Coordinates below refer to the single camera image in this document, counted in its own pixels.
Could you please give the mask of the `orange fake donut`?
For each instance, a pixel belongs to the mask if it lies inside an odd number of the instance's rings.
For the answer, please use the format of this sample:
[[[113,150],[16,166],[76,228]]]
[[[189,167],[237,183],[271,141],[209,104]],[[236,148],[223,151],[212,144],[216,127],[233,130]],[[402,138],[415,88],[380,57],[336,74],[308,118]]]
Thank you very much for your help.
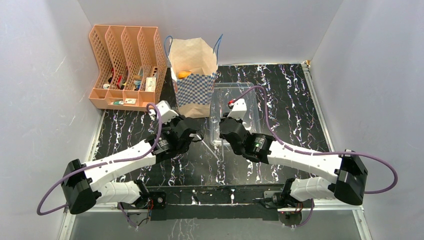
[[[192,72],[191,72],[191,71],[182,70],[182,71],[178,72],[178,74],[177,74],[177,78],[178,78],[178,79],[184,79],[184,78],[188,77],[188,76],[189,76],[189,75],[191,75],[191,74],[192,74]]]

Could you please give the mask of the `blue checkered paper bag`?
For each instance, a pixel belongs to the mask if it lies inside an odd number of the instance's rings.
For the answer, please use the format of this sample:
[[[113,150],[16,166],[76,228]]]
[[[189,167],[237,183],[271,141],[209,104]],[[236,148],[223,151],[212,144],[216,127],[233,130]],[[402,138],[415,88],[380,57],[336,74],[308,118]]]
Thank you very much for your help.
[[[201,37],[165,38],[165,56],[170,63],[173,90],[178,111],[185,117],[208,118],[214,84],[218,76],[219,49],[223,35],[211,47]],[[192,72],[178,79],[180,71]]]

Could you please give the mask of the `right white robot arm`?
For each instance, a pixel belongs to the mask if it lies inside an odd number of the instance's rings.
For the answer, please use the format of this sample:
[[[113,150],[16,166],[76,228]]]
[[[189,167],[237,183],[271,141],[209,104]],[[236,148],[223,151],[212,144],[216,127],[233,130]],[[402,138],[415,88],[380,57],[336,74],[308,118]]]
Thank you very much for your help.
[[[220,120],[219,136],[230,144],[234,154],[251,162],[283,165],[314,175],[289,178],[277,197],[283,206],[295,207],[311,199],[337,199],[353,206],[363,203],[368,170],[353,152],[305,154],[304,148],[281,145],[272,135],[250,133],[240,120],[230,117]]]

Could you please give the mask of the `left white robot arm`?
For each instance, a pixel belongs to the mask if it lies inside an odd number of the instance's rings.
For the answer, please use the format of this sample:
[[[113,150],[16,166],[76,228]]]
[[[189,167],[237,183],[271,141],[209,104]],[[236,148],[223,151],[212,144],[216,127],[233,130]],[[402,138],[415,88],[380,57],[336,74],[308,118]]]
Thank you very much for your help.
[[[204,139],[199,125],[191,117],[178,116],[169,123],[163,123],[158,143],[148,152],[157,135],[150,134],[132,147],[88,163],[79,159],[70,161],[64,175],[70,176],[60,184],[68,209],[77,215],[91,209],[96,204],[127,203],[144,208],[150,194],[141,180],[115,182],[127,173],[170,160],[189,150],[191,143]]]

